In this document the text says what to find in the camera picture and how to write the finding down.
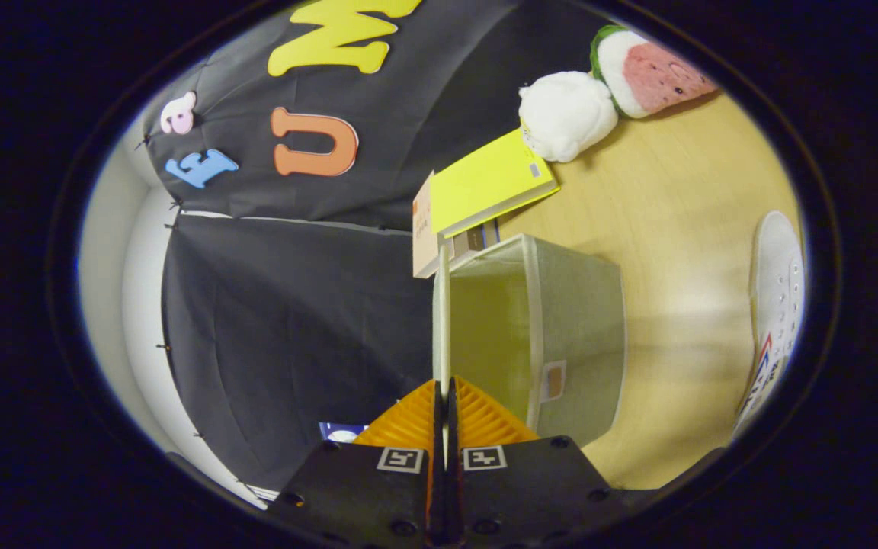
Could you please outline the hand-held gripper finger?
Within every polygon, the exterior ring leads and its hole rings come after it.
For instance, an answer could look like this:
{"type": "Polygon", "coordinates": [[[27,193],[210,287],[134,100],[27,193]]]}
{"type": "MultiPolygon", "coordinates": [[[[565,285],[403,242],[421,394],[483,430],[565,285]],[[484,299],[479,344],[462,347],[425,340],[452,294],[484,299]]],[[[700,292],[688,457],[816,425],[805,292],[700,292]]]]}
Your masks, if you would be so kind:
{"type": "Polygon", "coordinates": [[[540,437],[466,379],[449,386],[448,509],[461,546],[561,546],[627,504],[567,435],[540,437]]]}
{"type": "Polygon", "coordinates": [[[443,397],[435,380],[354,441],[324,440],[268,508],[275,525],[325,546],[431,546],[444,527],[443,397]]]}

